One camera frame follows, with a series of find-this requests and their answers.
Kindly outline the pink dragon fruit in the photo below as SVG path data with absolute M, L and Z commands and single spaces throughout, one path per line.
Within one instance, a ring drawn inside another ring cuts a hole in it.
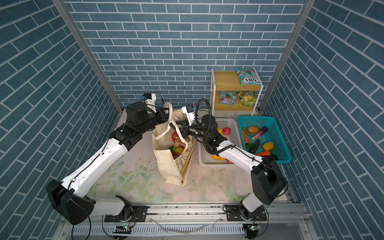
M 171 135 L 172 141 L 175 143 L 176 141 L 182 142 L 177 132 L 172 133 Z

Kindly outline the cream canvas grocery bag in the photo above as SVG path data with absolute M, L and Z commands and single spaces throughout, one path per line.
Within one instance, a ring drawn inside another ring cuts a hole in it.
M 169 116 L 152 131 L 152 144 L 160 174 L 168 184 L 185 186 L 195 148 L 192 136 L 183 137 L 177 121 L 186 120 L 181 109 L 165 103 Z

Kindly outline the orange pink snack bag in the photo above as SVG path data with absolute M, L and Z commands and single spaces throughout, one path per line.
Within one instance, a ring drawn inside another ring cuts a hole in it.
M 178 157 L 180 157 L 186 148 L 187 148 L 187 145 L 185 143 L 176 141 L 174 146 L 172 147 L 173 159 L 175 160 Z

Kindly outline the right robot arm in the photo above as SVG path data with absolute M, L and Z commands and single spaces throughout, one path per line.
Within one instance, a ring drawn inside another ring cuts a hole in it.
M 229 160 L 251 176 L 252 191 L 239 203 L 244 220 L 253 218 L 260 207 L 269 206 L 287 187 L 275 156 L 261 157 L 237 147 L 218 132 L 213 116 L 205 115 L 199 124 L 183 120 L 170 126 L 179 130 L 183 137 L 200 138 L 206 152 Z

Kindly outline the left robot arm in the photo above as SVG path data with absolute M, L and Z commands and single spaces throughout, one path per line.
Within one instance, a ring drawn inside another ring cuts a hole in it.
M 97 200 L 87 194 L 98 178 L 131 150 L 144 133 L 172 118 L 172 104 L 156 108 L 137 102 L 129 105 L 126 112 L 126 122 L 110 134 L 93 156 L 61 181 L 52 180 L 46 186 L 52 207 L 72 225 L 91 216 L 113 216 L 120 222 L 128 222 L 133 217 L 132 204 L 124 197 L 117 195 L 112 200 Z

